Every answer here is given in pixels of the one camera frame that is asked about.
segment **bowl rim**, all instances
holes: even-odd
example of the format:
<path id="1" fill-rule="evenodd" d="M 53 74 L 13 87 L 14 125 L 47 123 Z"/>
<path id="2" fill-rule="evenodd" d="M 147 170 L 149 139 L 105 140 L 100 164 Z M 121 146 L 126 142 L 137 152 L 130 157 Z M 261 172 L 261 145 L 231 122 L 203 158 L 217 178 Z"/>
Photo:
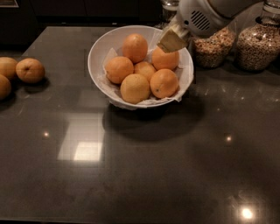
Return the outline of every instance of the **bowl rim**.
<path id="1" fill-rule="evenodd" d="M 119 108 L 125 108 L 125 109 L 150 109 L 150 108 L 155 108 L 155 107 L 159 107 L 159 106 L 162 106 L 162 105 L 165 105 L 169 102 L 173 102 L 175 101 L 175 99 L 167 99 L 166 101 L 162 101 L 160 103 L 157 103 L 157 104 L 151 104 L 151 105 L 144 105 L 144 104 L 132 104 L 132 103 L 128 103 L 126 101 L 118 101 L 117 99 L 113 99 L 111 98 L 111 96 L 99 85 L 99 83 L 97 82 L 97 80 L 95 79 L 95 77 L 92 75 L 91 73 L 91 56 L 92 56 L 92 51 L 95 49 L 95 47 L 98 45 L 98 42 L 103 39 L 105 36 L 108 36 L 109 34 L 111 34 L 112 32 L 117 32 L 118 30 L 121 30 L 121 29 L 127 29 L 127 28 L 131 28 L 131 29 L 135 29 L 135 28 L 147 28 L 147 29 L 151 29 L 151 30 L 158 30 L 159 32 L 162 32 L 161 29 L 158 29 L 156 27 L 152 27 L 152 26 L 148 26 L 148 25 L 125 25 L 125 26 L 122 26 L 122 27 L 117 27 L 111 31 L 108 31 L 106 33 L 104 33 L 103 35 L 101 35 L 95 42 L 94 44 L 92 45 L 89 53 L 88 53 L 88 56 L 87 56 L 87 67 L 88 67 L 88 71 L 89 71 L 89 74 L 91 76 L 91 79 L 92 81 L 94 82 L 94 84 L 99 88 L 99 90 L 101 90 L 109 99 L 109 102 L 114 104 L 115 103 L 117 105 L 117 107 Z M 192 65 L 192 77 L 193 77 L 193 59 L 190 55 L 189 52 L 187 52 L 188 56 L 190 57 L 190 63 Z"/>

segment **jar lid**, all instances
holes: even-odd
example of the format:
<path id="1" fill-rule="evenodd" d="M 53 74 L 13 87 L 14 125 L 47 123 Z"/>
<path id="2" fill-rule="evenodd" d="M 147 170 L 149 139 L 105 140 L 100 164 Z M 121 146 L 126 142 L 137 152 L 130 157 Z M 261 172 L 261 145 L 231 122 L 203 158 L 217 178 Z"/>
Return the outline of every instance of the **jar lid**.
<path id="1" fill-rule="evenodd" d="M 255 21 L 260 25 L 280 28 L 280 21 L 273 17 L 257 17 Z"/>

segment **jar of nuts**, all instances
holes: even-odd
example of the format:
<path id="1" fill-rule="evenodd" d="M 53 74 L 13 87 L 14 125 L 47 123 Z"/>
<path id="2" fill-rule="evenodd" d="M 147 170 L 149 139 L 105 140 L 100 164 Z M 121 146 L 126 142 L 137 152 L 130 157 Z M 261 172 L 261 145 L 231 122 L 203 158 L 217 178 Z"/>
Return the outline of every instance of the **jar of nuts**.
<path id="1" fill-rule="evenodd" d="M 195 38 L 193 49 L 196 65 L 203 68 L 220 66 L 232 49 L 235 37 L 234 29 L 227 26 L 210 38 Z"/>
<path id="2" fill-rule="evenodd" d="M 262 15 L 255 25 L 244 29 L 238 36 L 234 63 L 241 69 L 259 72 L 274 61 L 280 53 L 280 9 L 267 8 L 266 1 Z"/>

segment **table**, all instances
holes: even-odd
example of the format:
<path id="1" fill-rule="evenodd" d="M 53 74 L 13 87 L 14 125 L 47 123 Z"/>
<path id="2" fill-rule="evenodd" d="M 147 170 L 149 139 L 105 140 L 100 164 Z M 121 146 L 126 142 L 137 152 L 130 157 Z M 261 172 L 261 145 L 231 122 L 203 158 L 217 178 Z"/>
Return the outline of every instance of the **table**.
<path id="1" fill-rule="evenodd" d="M 279 223 L 280 72 L 228 57 L 181 102 L 124 110 L 88 73 L 114 27 L 47 27 L 23 54 L 38 85 L 0 103 L 0 220 Z"/>

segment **bowl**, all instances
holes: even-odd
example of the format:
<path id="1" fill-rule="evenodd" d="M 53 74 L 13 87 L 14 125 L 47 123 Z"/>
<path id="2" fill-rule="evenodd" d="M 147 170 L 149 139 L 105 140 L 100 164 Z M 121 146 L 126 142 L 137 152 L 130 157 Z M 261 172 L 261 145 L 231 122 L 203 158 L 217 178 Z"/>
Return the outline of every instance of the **bowl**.
<path id="1" fill-rule="evenodd" d="M 180 60 L 174 72 L 178 76 L 179 90 L 172 97 L 160 100 L 152 97 L 138 104 L 131 104 L 122 99 L 119 87 L 110 83 L 106 78 L 104 61 L 116 55 L 122 56 L 123 41 L 131 33 L 139 33 L 145 37 L 149 47 L 145 60 L 151 62 L 151 53 L 157 46 L 162 30 L 145 25 L 128 25 L 116 28 L 98 38 L 89 51 L 87 66 L 94 84 L 108 97 L 110 103 L 123 109 L 148 109 L 173 101 L 181 101 L 182 95 L 193 81 L 193 60 L 186 48 L 178 51 Z"/>

